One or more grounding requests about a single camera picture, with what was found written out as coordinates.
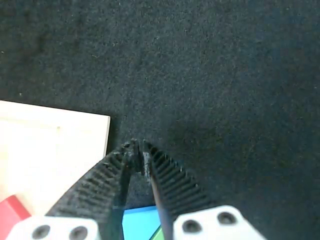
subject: black felt surface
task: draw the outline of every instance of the black felt surface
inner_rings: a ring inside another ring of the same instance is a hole
[[[320,239],[319,5],[2,0],[0,98],[110,115],[109,150],[146,138],[268,239]]]

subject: screw hole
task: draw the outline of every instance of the screw hole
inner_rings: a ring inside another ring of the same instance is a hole
[[[218,215],[218,220],[221,224],[223,225],[231,225],[231,224],[235,224],[237,222],[236,217],[229,213],[229,212],[221,212]]]
[[[32,233],[33,239],[44,239],[50,232],[49,225],[38,226]]]
[[[74,228],[69,235],[70,240],[84,240],[88,235],[88,230],[84,226],[77,226]]]
[[[202,230],[201,225],[195,220],[185,221],[182,225],[183,231],[186,233],[198,233]]]

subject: white foam board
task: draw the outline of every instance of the white foam board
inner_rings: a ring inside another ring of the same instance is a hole
[[[110,117],[0,101],[0,201],[44,215],[107,150]]]

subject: dark carpet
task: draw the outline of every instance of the dark carpet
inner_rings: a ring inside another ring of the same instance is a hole
[[[319,9],[2,0],[0,98],[110,115],[109,150],[147,139],[268,239],[320,239]],[[130,191],[153,204],[142,177]]]

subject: red block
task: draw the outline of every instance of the red block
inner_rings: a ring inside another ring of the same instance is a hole
[[[7,238],[16,223],[30,216],[30,213],[15,195],[0,202],[0,240]]]

